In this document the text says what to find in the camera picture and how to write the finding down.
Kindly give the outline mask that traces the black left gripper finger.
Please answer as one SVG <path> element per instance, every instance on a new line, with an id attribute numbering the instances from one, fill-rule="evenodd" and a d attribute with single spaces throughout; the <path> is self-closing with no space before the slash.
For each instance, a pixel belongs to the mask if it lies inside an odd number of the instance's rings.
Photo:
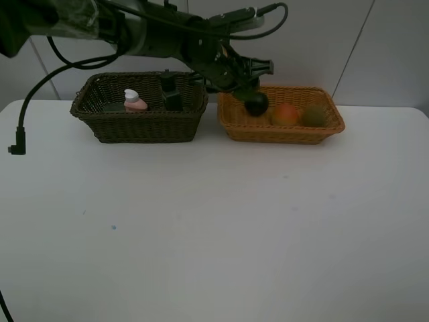
<path id="1" fill-rule="evenodd" d="M 260 92 L 257 89 L 237 89 L 234 91 L 234 98 L 242 102 L 256 102 L 260 101 Z"/>

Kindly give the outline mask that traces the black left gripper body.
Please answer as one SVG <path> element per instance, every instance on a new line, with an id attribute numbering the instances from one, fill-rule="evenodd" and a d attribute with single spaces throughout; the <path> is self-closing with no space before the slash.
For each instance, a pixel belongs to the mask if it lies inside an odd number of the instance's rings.
<path id="1" fill-rule="evenodd" d="M 204 19 L 190 16 L 180 46 L 180 60 L 197 75 L 204 86 L 214 92 L 254 92 L 259 77 L 273 74 L 273 62 L 238 54 L 231 40 L 255 40 L 273 33 L 273 30 L 251 36 L 235 34 L 260 28 L 264 17 L 232 18 L 213 16 Z"/>

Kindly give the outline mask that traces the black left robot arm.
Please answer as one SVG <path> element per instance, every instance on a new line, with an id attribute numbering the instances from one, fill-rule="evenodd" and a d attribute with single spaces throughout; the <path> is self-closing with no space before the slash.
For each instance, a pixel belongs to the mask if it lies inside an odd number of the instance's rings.
<path id="1" fill-rule="evenodd" d="M 273 62 L 236 53 L 231 27 L 259 17 L 253 8 L 204 19 L 149 1 L 2 1 L 1 54 L 13 58 L 34 35 L 101 40 L 128 56 L 175 58 L 212 92 L 250 100 Z"/>

